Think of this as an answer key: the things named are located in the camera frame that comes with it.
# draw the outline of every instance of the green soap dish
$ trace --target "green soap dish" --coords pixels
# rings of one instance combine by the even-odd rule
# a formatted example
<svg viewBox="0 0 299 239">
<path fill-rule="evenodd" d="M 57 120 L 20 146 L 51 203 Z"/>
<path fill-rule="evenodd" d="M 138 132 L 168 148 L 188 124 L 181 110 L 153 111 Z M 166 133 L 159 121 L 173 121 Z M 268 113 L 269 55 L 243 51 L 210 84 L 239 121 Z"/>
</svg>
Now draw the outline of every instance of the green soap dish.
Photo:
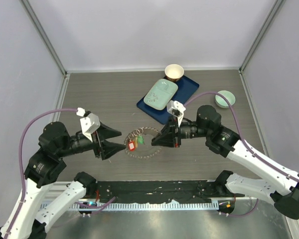
<svg viewBox="0 0 299 239">
<path fill-rule="evenodd" d="M 178 90 L 178 85 L 166 79 L 159 79 L 144 97 L 144 103 L 156 109 L 163 110 Z"/>
</svg>

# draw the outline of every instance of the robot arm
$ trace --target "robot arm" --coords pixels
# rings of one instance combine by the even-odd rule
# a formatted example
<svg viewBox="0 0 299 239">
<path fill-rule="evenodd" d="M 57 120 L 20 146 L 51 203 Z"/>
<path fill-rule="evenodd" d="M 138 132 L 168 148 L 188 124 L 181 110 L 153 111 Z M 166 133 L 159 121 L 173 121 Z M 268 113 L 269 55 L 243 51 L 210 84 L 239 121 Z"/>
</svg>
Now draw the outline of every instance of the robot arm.
<svg viewBox="0 0 299 239">
<path fill-rule="evenodd" d="M 223 171 L 216 181 L 232 193 L 259 198 L 273 204 L 285 216 L 299 219 L 299 183 L 289 178 L 299 180 L 298 172 L 276 163 L 247 143 L 254 153 L 249 152 L 239 135 L 221 124 L 221 115 L 212 106 L 201 106 L 197 110 L 196 121 L 188 120 L 182 123 L 179 123 L 179 117 L 183 117 L 184 112 L 181 103 L 171 102 L 167 109 L 173 116 L 152 139 L 153 146 L 180 147 L 182 139 L 205 137 L 205 145 L 211 151 L 244 165 L 262 178 L 249 179 Z M 264 161 L 256 158 L 255 154 L 261 156 Z M 269 164 L 289 177 L 276 171 Z"/>
<path fill-rule="evenodd" d="M 79 173 L 66 190 L 49 207 L 41 210 L 40 205 L 59 174 L 66 167 L 63 157 L 93 150 L 102 160 L 125 149 L 125 145 L 106 141 L 122 135 L 121 132 L 107 127 L 99 118 L 78 109 L 82 116 L 81 131 L 70 136 L 61 122 L 48 124 L 39 137 L 40 149 L 31 159 L 24 172 L 26 179 L 25 199 L 20 203 L 21 194 L 6 224 L 0 228 L 0 239 L 45 238 L 53 223 L 68 209 L 68 206 L 82 198 L 86 190 L 95 184 L 90 175 Z"/>
</svg>

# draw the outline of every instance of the cable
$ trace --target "cable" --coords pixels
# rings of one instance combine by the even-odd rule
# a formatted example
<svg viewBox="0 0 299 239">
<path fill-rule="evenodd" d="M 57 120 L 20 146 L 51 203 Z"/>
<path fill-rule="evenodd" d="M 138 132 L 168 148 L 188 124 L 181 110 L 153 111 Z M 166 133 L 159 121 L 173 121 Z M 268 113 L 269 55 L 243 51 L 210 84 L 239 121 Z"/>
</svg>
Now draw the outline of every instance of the cable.
<svg viewBox="0 0 299 239">
<path fill-rule="evenodd" d="M 183 118 L 183 120 L 189 122 L 189 123 L 193 123 L 193 121 L 189 120 L 188 118 Z"/>
<path fill-rule="evenodd" d="M 185 104 L 184 106 L 187 106 L 189 103 L 193 102 L 194 100 L 196 100 L 197 98 L 201 97 L 201 96 L 204 96 L 204 95 L 218 95 L 220 96 L 221 98 L 224 99 L 224 101 L 227 103 L 227 105 L 229 106 L 230 108 L 230 111 L 231 113 L 233 114 L 233 117 L 234 117 L 234 121 L 235 121 L 235 124 L 236 124 L 236 127 L 237 127 L 237 131 L 238 131 L 238 134 L 240 136 L 240 139 L 243 143 L 243 145 L 245 146 L 246 149 L 248 149 L 250 151 L 250 153 L 252 155 L 254 155 L 257 159 L 259 159 L 262 163 L 266 164 L 267 166 L 271 167 L 272 169 L 276 170 L 277 172 L 281 173 L 282 175 L 284 175 L 285 177 L 287 178 L 290 178 L 294 181 L 296 181 L 297 183 L 299 183 L 299 179 L 295 178 L 294 176 L 291 176 L 287 173 L 285 173 L 284 171 L 282 171 L 281 169 L 277 168 L 276 166 L 272 165 L 271 163 L 267 162 L 266 160 L 264 160 L 261 156 L 259 156 L 258 154 L 256 154 L 250 147 L 249 145 L 246 143 L 244 137 L 243 137 L 243 134 L 241 132 L 241 128 L 240 128 L 240 125 L 238 124 L 238 120 L 237 120 L 237 115 L 234 111 L 234 108 L 232 107 L 232 105 L 229 103 L 229 101 L 227 100 L 226 97 L 224 97 L 223 95 L 221 95 L 220 93 L 218 92 L 213 92 L 213 91 L 208 91 L 208 92 L 203 92 L 203 93 L 200 93 L 198 94 L 197 96 L 189 99 Z"/>
<path fill-rule="evenodd" d="M 98 214 L 100 213 L 101 211 L 103 211 L 108 205 L 110 205 L 114 200 L 116 199 L 116 197 L 113 197 L 111 200 L 109 200 L 106 204 L 102 205 L 102 206 L 99 206 L 99 207 L 93 207 L 94 209 L 95 208 L 100 208 L 100 210 L 98 211 L 95 211 L 95 212 L 92 212 L 90 213 L 90 215 L 95 215 L 95 214 Z M 74 220 L 75 218 L 81 216 L 81 214 L 78 214 L 78 215 L 75 215 L 74 217 L 71 217 L 69 220 L 67 220 L 66 222 L 62 223 L 62 224 L 59 224 L 59 225 L 56 225 L 56 226 L 52 226 L 52 228 L 59 228 L 59 227 L 62 227 L 64 226 L 65 224 L 68 224 L 70 221 Z"/>
<path fill-rule="evenodd" d="M 74 204 L 78 204 L 78 205 L 80 205 L 80 206 L 82 206 L 82 207 L 86 207 L 86 208 L 98 209 L 98 208 L 105 208 L 105 207 L 107 207 L 107 206 L 110 205 L 115 199 L 116 199 L 116 197 L 113 197 L 110 201 L 108 201 L 106 204 L 101 205 L 101 206 L 90 206 L 90 205 L 86 205 L 86 204 L 79 203 L 79 202 L 76 202 L 76 203 L 74 203 Z"/>
<path fill-rule="evenodd" d="M 227 214 L 227 213 L 221 213 L 221 215 L 225 215 L 227 217 L 232 217 L 232 218 L 242 218 L 242 217 L 245 217 L 245 216 L 248 216 L 250 215 L 251 213 L 253 213 L 255 211 L 255 209 L 257 208 L 258 206 L 258 202 L 259 202 L 259 199 L 257 198 L 256 200 L 256 203 L 254 205 L 254 207 L 252 208 L 252 210 L 250 210 L 249 212 L 245 213 L 245 214 L 241 214 L 241 215 L 231 215 L 231 214 Z"/>
<path fill-rule="evenodd" d="M 99 190 L 96 191 L 96 198 L 95 198 L 95 203 L 99 200 L 100 193 Z"/>
<path fill-rule="evenodd" d="M 31 120 L 27 126 L 25 127 L 22 135 L 21 135 L 21 139 L 20 139 L 20 143 L 19 143 L 19 153 L 18 153 L 18 158 L 19 158 L 19 170 L 20 170 L 20 176 L 21 176 L 21 184 L 22 184 L 22 190 L 21 190 L 21 199 L 20 199 L 20 202 L 19 202 L 19 205 L 18 205 L 18 208 L 16 209 L 16 212 L 10 222 L 10 225 L 8 226 L 7 230 L 6 230 L 6 233 L 4 235 L 4 238 L 3 239 L 7 239 L 8 235 L 10 234 L 10 230 L 11 228 L 13 227 L 13 224 L 17 218 L 17 216 L 19 215 L 20 213 L 20 210 L 22 208 L 22 205 L 23 205 L 23 202 L 24 202 L 24 198 L 25 198 L 25 191 L 26 191 L 26 188 L 25 188 L 25 179 L 24 179 L 24 175 L 23 175 L 23 164 L 22 164 L 22 147 L 23 147 L 23 141 L 24 141 L 24 138 L 25 138 L 25 134 L 27 133 L 28 129 L 30 128 L 30 126 L 36 122 L 38 119 L 44 117 L 44 116 L 47 116 L 49 114 L 53 114 L 53 113 L 56 113 L 56 112 L 77 112 L 78 110 L 77 109 L 56 109 L 56 110 L 52 110 L 52 111 L 47 111 L 43 114 L 40 114 L 39 116 L 35 117 L 33 120 Z"/>
</svg>

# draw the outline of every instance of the white bracket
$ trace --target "white bracket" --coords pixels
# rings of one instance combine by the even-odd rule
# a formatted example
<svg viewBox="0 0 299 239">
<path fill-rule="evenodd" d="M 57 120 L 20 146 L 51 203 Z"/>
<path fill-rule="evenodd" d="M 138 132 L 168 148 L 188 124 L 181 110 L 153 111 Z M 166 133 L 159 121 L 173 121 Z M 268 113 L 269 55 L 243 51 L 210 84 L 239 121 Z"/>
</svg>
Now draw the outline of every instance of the white bracket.
<svg viewBox="0 0 299 239">
<path fill-rule="evenodd" d="M 169 112 L 171 115 L 177 117 L 178 126 L 180 126 L 181 122 L 184 118 L 184 111 L 186 108 L 183 106 L 182 103 L 178 101 L 170 101 L 167 104 L 167 112 Z"/>
<path fill-rule="evenodd" d="M 83 135 L 93 142 L 92 134 L 101 126 L 99 117 L 95 114 L 89 114 L 81 118 L 80 122 Z"/>
</svg>

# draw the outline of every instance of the navy blue tray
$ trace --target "navy blue tray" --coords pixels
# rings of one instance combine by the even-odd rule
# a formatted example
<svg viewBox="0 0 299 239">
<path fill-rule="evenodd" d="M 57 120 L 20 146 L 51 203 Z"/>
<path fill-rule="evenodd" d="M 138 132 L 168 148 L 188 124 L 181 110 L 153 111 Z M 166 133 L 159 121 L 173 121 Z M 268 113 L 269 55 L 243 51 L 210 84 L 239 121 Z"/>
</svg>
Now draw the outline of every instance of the navy blue tray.
<svg viewBox="0 0 299 239">
<path fill-rule="evenodd" d="M 184 104 L 199 88 L 199 84 L 187 76 L 183 76 L 176 82 L 176 84 L 178 85 L 178 90 L 171 99 L 173 101 L 181 102 L 182 104 Z M 166 124 L 168 117 L 171 116 L 171 114 L 167 112 L 166 107 L 161 111 L 155 110 L 144 103 L 144 97 L 137 102 L 136 106 L 161 124 Z"/>
</svg>

